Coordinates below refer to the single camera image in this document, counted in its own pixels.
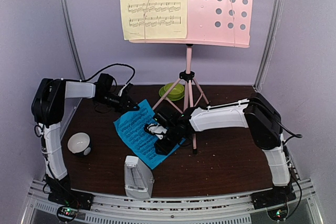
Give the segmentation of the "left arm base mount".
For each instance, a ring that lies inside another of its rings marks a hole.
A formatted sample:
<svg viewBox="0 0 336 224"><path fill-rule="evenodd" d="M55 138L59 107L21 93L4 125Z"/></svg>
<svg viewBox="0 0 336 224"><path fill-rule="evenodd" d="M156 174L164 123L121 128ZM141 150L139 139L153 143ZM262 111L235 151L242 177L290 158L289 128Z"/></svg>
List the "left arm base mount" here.
<svg viewBox="0 0 336 224"><path fill-rule="evenodd" d="M61 222L71 222L76 219L79 210L90 210L94 195L91 193L84 193L76 190L71 191L74 195L63 195L55 192L49 193L48 200L59 204L56 210L56 217Z"/></svg>

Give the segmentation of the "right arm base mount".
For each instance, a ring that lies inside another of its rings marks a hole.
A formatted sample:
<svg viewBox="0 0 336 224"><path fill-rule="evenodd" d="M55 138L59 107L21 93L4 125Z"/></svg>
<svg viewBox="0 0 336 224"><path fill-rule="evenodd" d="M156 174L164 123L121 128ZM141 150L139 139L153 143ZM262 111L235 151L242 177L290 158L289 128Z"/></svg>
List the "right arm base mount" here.
<svg viewBox="0 0 336 224"><path fill-rule="evenodd" d="M254 209L266 209L268 217L276 222L285 221L289 217L288 203L296 199L295 193L279 193L273 190L253 193L251 200Z"/></svg>

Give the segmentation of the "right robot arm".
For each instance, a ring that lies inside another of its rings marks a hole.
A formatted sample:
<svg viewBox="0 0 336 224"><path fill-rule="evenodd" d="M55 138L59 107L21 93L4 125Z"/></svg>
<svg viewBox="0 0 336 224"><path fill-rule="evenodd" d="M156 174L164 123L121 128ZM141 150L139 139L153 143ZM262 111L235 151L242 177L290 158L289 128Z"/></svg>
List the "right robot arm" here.
<svg viewBox="0 0 336 224"><path fill-rule="evenodd" d="M254 145L265 154L271 171L271 202L279 204L293 192L286 145L293 138L302 138L302 134L285 127L279 112L261 93L227 104L193 106L182 113L161 108L153 119L154 123L144 129L157 137L154 148L159 155L167 155L183 139L198 132L247 129Z"/></svg>

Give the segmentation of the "pink music stand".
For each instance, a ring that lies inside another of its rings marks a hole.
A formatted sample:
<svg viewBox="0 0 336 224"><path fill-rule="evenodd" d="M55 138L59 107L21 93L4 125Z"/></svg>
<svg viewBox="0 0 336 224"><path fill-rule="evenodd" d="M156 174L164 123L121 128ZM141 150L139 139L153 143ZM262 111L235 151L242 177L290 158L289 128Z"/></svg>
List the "pink music stand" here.
<svg viewBox="0 0 336 224"><path fill-rule="evenodd" d="M211 45L234 48L248 48L250 43L250 23L253 0L188 0L187 36L185 39L155 39L140 40L141 43L185 44L186 69L180 72L179 81L185 81L184 109L171 111L167 108L159 109L154 119L167 129L165 136L172 138L191 137L193 153L197 154L195 132L223 127L247 127L244 118L242 102L236 105L215 107L199 107L193 100L192 86L200 92L200 99L207 101L207 97L191 71L192 53L194 45Z"/></svg>

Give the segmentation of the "blue sheet music page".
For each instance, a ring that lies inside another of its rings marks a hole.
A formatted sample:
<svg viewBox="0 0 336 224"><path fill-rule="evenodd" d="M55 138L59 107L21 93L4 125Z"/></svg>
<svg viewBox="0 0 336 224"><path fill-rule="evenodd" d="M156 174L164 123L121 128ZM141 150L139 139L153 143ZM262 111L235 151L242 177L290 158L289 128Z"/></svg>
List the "blue sheet music page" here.
<svg viewBox="0 0 336 224"><path fill-rule="evenodd" d="M124 144L141 159L151 170L160 165L166 155L155 152L157 136L145 132L146 124L156 124L154 111L146 99L139 103L138 111L129 111L114 122L116 132Z"/></svg>

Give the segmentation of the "yellow sheet music page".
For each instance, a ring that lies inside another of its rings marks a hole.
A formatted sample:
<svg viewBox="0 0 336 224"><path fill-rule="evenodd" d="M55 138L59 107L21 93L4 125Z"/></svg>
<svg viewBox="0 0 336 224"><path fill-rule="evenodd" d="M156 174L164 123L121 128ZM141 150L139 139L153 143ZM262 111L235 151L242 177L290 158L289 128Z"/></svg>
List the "yellow sheet music page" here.
<svg viewBox="0 0 336 224"><path fill-rule="evenodd" d="M125 40L185 39L187 0L120 0Z"/></svg>

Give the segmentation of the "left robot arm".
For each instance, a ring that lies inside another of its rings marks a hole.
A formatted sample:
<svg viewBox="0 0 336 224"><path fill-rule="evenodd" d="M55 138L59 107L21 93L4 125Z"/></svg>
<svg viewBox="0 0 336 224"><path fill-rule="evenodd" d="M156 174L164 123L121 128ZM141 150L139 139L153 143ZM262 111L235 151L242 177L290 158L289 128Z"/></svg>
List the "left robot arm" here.
<svg viewBox="0 0 336 224"><path fill-rule="evenodd" d="M45 179L50 188L49 196L56 197L64 205L71 205L80 197L71 190L70 177L64 164L60 140L60 123L67 99L93 99L117 113L138 111L140 107L128 95L133 86L130 81L118 94L111 92L115 78L98 70L96 82L84 80L42 79L31 105L36 123L35 135L41 140L41 153L45 160Z"/></svg>

